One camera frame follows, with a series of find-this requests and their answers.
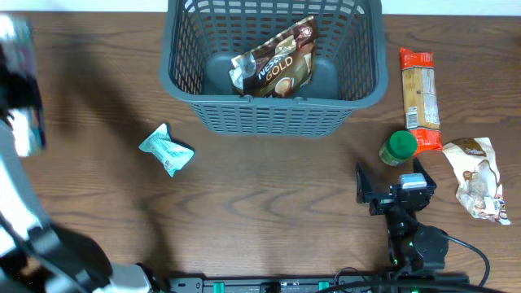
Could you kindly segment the brown Nescafe Gold pouch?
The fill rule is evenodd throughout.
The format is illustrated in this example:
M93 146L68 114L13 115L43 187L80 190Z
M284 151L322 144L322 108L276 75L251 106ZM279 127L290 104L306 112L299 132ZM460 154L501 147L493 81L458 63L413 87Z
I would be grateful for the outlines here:
M258 47L232 58L236 92L256 98L287 98L313 78L317 21L308 16Z

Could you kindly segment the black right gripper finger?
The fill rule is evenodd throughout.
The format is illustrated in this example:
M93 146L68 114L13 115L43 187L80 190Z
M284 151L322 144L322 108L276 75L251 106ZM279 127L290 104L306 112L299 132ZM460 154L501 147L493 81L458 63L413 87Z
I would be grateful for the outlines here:
M423 175L428 188L435 187L435 181L431 178L431 176L427 173L427 171L421 165L421 162L418 158L414 158L414 160L413 160L413 169L414 169L414 173L421 173Z
M357 202L369 203L373 197L373 189L370 180L366 176L364 169L360 163L356 165L357 173Z

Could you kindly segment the teal snack packet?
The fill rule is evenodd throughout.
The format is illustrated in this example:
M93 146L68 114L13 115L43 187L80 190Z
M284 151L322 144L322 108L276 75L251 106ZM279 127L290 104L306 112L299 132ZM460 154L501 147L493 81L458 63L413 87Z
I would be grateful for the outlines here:
M172 140L167 124L160 125L138 148L153 154L170 177L174 177L175 172L181 170L195 154L191 147Z

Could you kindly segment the green lid jar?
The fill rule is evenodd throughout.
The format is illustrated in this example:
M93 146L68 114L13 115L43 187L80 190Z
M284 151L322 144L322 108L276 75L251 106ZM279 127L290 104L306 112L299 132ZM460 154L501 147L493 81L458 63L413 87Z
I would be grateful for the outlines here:
M380 147L379 157L389 166L398 166L411 158L418 149L416 137L405 130L393 133Z

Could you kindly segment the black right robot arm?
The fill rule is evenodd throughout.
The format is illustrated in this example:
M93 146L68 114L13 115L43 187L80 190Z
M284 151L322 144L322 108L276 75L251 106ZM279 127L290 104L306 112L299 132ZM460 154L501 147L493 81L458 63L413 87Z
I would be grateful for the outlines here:
M371 216L384 216L389 256L408 273L430 273L445 267L449 241L436 227L419 223L416 213L431 202L437 184L418 159L413 172L399 176L395 185L376 185L372 174L356 165L357 202L369 205Z

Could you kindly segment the white tissue multipack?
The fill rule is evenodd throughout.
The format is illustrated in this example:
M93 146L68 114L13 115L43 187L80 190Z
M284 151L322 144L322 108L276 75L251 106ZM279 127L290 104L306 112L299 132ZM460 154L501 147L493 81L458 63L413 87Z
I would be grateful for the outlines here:
M37 81L36 54L32 29L24 18L1 15L1 47L7 51L8 69L23 77L31 76ZM43 106L11 109L12 117L6 122L12 129L15 149L19 156L38 154L46 146Z

